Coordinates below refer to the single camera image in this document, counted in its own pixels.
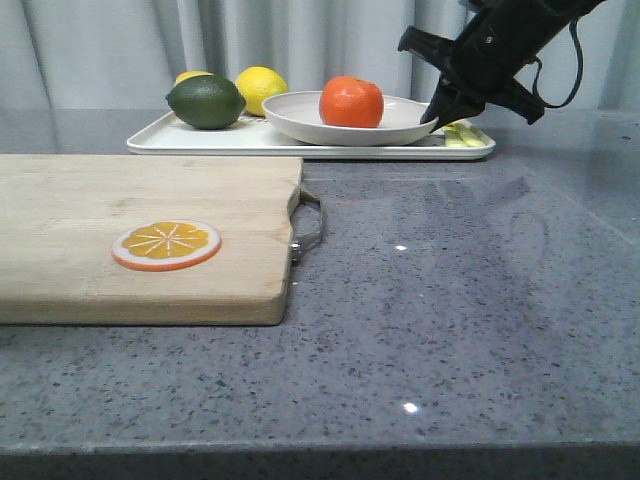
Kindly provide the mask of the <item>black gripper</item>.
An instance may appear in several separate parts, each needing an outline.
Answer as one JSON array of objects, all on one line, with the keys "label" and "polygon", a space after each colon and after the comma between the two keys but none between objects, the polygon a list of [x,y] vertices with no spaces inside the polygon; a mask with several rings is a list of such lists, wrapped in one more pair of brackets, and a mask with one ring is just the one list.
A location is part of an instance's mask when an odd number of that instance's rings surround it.
[{"label": "black gripper", "polygon": [[[599,0],[473,1],[476,15],[454,40],[409,26],[398,44],[440,71],[434,95],[420,122],[436,120],[436,131],[457,120],[480,115],[488,103],[504,107],[535,123],[547,109],[562,108],[580,87],[584,56],[577,33],[579,20]],[[570,31],[576,51],[577,71],[566,100],[550,104],[536,85],[527,90],[516,74],[528,64],[542,69],[539,51],[563,28]]]}]

